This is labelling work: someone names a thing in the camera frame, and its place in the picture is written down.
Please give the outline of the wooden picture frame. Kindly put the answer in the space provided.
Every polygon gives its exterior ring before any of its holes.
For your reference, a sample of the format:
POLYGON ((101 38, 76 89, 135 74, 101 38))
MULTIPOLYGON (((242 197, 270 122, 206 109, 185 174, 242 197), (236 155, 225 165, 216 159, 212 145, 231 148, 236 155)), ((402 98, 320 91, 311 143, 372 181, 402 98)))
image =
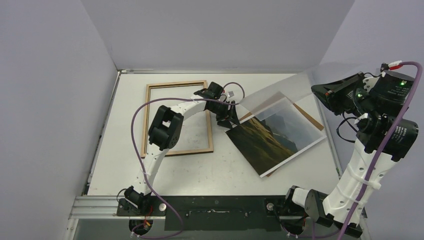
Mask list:
MULTIPOLYGON (((147 102, 162 98, 189 99, 194 92, 208 87, 206 80, 152 83, 146 86, 145 100, 147 102)), ((144 107, 143 126, 141 140, 141 156, 147 154, 148 130, 151 126, 157 109, 161 105, 172 107, 179 104, 178 101, 157 101, 144 107)), ((184 115, 184 122, 180 137, 176 146, 166 154, 168 157, 212 153, 213 134, 211 116, 209 111, 201 111, 192 116, 184 115)))

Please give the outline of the clear glass pane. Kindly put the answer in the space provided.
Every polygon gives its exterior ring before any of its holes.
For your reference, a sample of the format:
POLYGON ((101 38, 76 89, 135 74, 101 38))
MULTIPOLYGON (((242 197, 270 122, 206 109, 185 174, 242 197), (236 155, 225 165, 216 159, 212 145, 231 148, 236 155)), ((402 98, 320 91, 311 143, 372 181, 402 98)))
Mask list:
POLYGON ((241 122, 263 109, 287 99, 295 103, 312 94, 311 86, 332 83, 359 72, 376 74, 377 66, 358 62, 327 62, 280 80, 248 95, 237 107, 241 122))

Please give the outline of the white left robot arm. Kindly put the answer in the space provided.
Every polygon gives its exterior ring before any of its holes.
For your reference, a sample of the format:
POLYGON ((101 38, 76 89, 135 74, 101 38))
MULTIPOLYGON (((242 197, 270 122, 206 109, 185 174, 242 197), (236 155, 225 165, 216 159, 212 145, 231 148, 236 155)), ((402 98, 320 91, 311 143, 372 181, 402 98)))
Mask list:
POLYGON ((215 114, 221 127, 230 129, 240 123, 236 112, 238 102, 229 101, 228 97, 224 87, 212 82, 209 87, 195 91, 189 98, 176 97, 176 105, 158 107, 147 131, 145 157, 135 149, 140 170, 135 183, 124 192, 131 211, 141 216, 149 210, 151 195, 156 193, 153 190, 154 179, 164 157, 178 143, 185 120, 209 111, 215 114))

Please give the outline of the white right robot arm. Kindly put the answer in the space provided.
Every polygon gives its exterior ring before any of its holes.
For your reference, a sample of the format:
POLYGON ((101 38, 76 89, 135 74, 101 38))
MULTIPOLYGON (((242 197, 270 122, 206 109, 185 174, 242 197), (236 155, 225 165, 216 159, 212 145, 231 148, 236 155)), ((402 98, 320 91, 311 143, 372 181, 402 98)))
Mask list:
POLYGON ((303 212, 339 235, 359 238, 360 218, 381 180, 416 141, 419 127, 403 116, 418 78, 384 70, 366 77, 360 72, 345 79, 311 87, 312 93, 335 115, 350 114, 357 127, 353 153, 336 187, 326 194, 292 186, 282 207, 290 215, 303 212))

